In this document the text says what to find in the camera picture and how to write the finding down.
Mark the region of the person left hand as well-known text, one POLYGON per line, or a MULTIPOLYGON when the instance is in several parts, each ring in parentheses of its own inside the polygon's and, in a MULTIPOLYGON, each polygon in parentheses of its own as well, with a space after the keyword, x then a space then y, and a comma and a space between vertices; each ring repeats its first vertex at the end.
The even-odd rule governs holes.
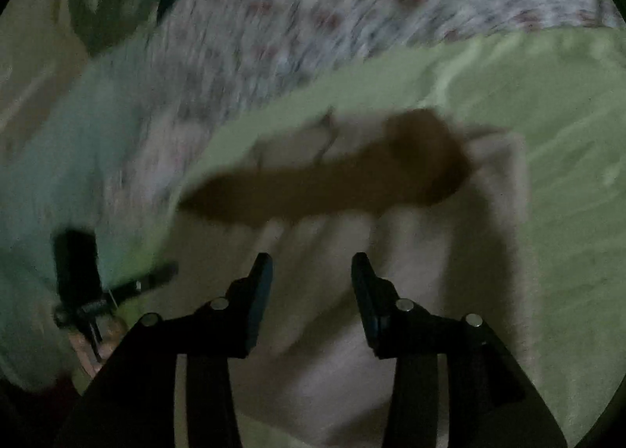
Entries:
POLYGON ((69 333, 70 344, 81 363, 82 370, 90 378, 100 372, 103 364, 117 348, 125 333, 126 323, 118 317, 105 317, 99 321, 102 340, 92 347, 87 339, 78 331, 69 333))

